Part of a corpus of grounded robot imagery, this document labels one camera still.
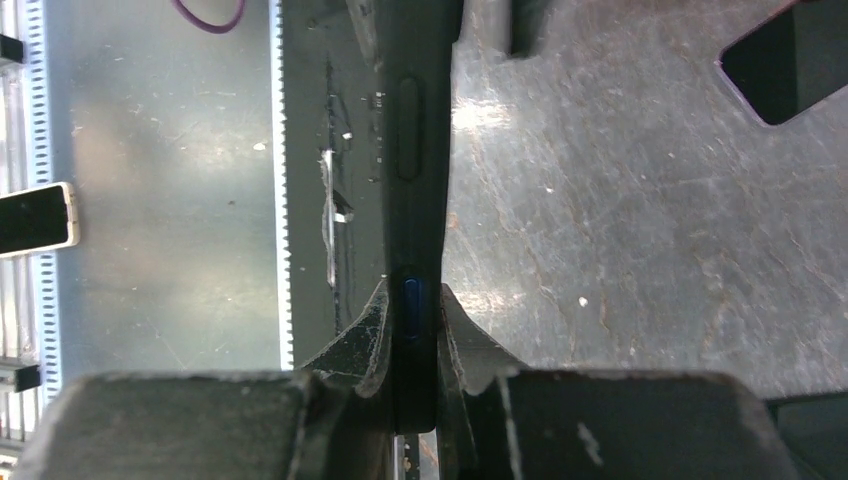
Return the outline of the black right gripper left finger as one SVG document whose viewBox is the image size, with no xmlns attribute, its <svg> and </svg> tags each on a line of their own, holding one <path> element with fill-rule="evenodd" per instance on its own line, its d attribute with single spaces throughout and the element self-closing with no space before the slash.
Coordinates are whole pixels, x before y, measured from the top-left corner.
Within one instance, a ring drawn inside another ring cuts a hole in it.
<svg viewBox="0 0 848 480">
<path fill-rule="evenodd" d="M 387 288 L 293 371 L 109 372 L 65 387 L 17 479 L 387 479 Z"/>
</svg>

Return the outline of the black phone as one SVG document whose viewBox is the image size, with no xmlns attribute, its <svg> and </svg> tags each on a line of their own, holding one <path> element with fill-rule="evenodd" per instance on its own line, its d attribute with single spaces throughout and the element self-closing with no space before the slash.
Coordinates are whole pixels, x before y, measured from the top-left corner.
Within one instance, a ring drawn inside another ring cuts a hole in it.
<svg viewBox="0 0 848 480">
<path fill-rule="evenodd" d="M 437 417 L 437 334 L 451 159 L 452 57 L 461 1 L 376 4 L 385 266 L 394 428 Z"/>
</svg>

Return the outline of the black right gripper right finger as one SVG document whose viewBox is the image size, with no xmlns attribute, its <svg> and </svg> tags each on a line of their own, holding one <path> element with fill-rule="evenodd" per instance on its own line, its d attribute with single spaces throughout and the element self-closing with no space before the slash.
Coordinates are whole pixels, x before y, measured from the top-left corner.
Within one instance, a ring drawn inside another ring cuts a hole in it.
<svg viewBox="0 0 848 480">
<path fill-rule="evenodd" d="M 533 369 L 442 291 L 444 479 L 794 479 L 768 411 L 692 370 Z"/>
</svg>

